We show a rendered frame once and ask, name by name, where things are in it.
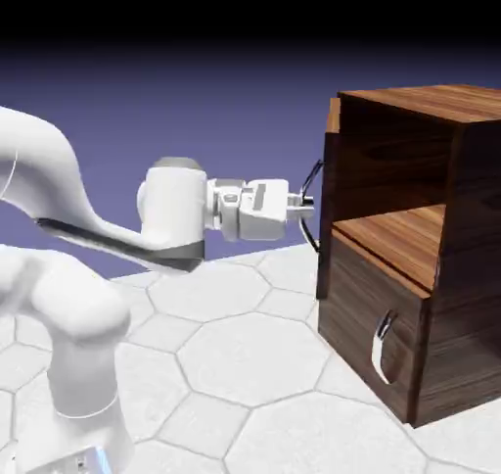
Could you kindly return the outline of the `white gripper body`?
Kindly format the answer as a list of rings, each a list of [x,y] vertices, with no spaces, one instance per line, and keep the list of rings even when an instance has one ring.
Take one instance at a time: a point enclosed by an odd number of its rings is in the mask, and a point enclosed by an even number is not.
[[[275,241],[285,235],[289,182],[257,179],[242,189],[239,234],[247,241]]]

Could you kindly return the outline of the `dark wood cabinet door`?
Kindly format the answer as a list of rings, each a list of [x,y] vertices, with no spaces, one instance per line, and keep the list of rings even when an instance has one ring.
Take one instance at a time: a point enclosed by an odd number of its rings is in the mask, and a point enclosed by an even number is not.
[[[319,333],[375,395],[404,423],[418,423],[426,359],[430,294],[394,268],[332,232],[329,291],[320,301]],[[383,350],[386,385],[371,362],[378,322],[392,309],[397,318]]]
[[[327,118],[326,132],[324,136],[324,155],[322,169],[322,193],[320,212],[320,234],[318,252],[318,272],[316,298],[323,300],[329,291],[329,270],[331,253],[331,225],[332,216],[332,170],[335,165],[334,157],[337,147],[337,139],[340,130],[341,99],[330,99],[330,108]]]

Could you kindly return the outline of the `dark wood cabinet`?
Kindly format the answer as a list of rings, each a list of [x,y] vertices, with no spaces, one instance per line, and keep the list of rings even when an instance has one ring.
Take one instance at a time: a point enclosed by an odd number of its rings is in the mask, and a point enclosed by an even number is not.
[[[501,89],[342,91],[337,230],[430,294],[420,427],[501,397]]]

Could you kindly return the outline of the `curved dark metal handle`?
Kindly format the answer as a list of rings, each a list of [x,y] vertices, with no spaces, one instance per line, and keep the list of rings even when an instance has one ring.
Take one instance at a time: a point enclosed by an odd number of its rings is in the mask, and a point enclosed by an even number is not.
[[[306,176],[304,183],[302,184],[299,195],[300,195],[300,207],[303,209],[301,216],[299,217],[299,228],[306,242],[312,247],[316,254],[319,254],[320,245],[317,240],[314,239],[311,234],[306,221],[313,216],[315,212],[315,202],[312,196],[308,195],[308,190],[318,175],[319,171],[322,169],[324,163],[318,160],[309,174]]]

